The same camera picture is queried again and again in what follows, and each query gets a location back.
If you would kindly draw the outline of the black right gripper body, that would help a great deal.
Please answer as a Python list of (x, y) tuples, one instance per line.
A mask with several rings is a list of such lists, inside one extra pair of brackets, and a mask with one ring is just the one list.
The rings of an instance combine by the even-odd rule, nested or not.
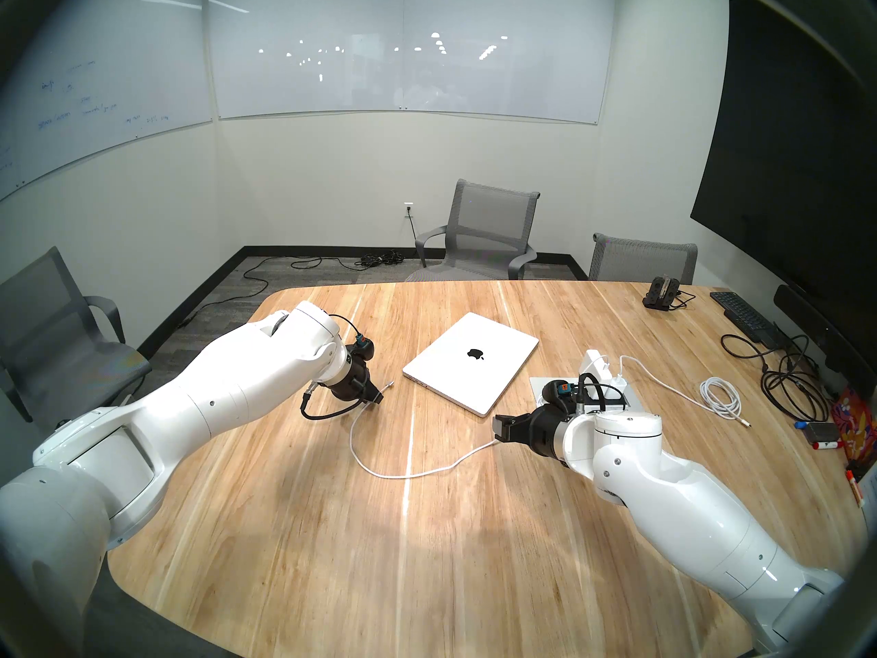
[(542, 404), (534, 411), (510, 418), (510, 441), (528, 446), (534, 453), (563, 460), (556, 441), (562, 440), (570, 413), (554, 404)]

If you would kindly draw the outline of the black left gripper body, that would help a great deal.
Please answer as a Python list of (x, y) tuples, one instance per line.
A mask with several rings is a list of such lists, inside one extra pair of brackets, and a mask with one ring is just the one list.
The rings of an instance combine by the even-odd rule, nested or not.
[(356, 352), (347, 351), (347, 373), (332, 384), (332, 395), (341, 401), (375, 401), (375, 386), (371, 382), (366, 360)]

